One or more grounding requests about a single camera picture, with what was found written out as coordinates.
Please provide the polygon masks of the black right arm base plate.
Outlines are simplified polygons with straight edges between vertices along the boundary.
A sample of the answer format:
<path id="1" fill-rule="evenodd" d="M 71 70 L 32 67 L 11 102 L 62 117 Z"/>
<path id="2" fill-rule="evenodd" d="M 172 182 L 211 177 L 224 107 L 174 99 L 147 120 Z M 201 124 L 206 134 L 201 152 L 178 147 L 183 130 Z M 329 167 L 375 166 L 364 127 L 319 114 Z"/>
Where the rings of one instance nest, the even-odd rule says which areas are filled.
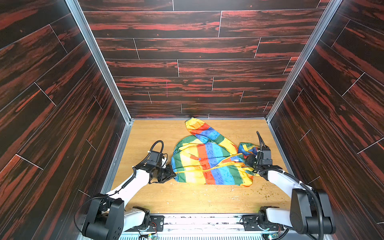
<path id="1" fill-rule="evenodd" d="M 284 230 L 282 225 L 269 222 L 264 215 L 243 215 L 239 223 L 245 231 L 278 232 Z"/>

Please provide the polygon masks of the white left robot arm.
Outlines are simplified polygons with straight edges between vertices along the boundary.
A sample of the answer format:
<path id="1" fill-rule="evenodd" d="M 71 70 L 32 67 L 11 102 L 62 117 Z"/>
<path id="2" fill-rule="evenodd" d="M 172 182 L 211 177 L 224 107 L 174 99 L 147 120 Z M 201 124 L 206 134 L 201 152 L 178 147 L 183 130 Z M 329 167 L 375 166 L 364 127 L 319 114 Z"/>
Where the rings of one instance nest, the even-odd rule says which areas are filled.
<path id="1" fill-rule="evenodd" d="M 129 229 L 145 231 L 150 227 L 150 210 L 125 207 L 135 194 L 151 183 L 165 183 L 174 178 L 171 165 L 162 152 L 149 151 L 147 157 L 133 167 L 133 174 L 122 184 L 107 194 L 98 194 L 86 203 L 90 203 L 86 219 L 81 229 L 84 237 L 93 240 L 118 240 Z"/>

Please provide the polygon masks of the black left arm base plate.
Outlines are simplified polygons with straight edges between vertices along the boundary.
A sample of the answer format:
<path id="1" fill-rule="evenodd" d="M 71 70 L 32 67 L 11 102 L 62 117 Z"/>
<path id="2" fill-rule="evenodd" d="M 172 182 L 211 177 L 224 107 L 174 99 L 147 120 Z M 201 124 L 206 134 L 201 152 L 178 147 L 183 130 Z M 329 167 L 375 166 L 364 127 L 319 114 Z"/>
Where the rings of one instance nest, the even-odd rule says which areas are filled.
<path id="1" fill-rule="evenodd" d="M 144 233 L 155 233 L 162 232 L 164 229 L 165 216 L 162 215 L 150 215 L 145 217 L 144 222 L 139 225 L 132 227 L 125 231 L 128 232 L 144 232 Z"/>

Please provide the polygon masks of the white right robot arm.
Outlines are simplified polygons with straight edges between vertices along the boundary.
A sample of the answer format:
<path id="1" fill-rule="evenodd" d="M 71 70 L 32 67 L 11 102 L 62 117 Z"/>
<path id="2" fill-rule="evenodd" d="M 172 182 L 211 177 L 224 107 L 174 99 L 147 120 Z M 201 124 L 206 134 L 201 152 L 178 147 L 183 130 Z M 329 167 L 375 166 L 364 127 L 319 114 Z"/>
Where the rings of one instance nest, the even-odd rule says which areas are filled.
<path id="1" fill-rule="evenodd" d="M 278 239 L 283 238 L 289 230 L 307 235 L 314 240 L 322 240 L 325 235 L 336 232 L 328 194 L 304 184 L 281 167 L 273 165 L 269 148 L 252 150 L 246 155 L 246 165 L 291 198 L 289 210 L 272 206 L 260 208 L 257 217 L 260 229 L 266 231 L 284 229 L 284 233 Z"/>

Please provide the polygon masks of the rainbow striped zip jacket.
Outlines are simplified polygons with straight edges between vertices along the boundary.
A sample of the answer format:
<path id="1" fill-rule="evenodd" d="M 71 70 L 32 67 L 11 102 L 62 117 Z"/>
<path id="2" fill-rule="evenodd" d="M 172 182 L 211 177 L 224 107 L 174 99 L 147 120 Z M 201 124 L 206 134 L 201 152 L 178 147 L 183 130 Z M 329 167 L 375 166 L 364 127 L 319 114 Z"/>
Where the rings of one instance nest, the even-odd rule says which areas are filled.
<path id="1" fill-rule="evenodd" d="M 253 183 L 253 168 L 248 156 L 257 156 L 258 146 L 233 142 L 200 119 L 185 122 L 190 135 L 177 143 L 171 165 L 179 183 L 199 185 L 236 185 Z"/>

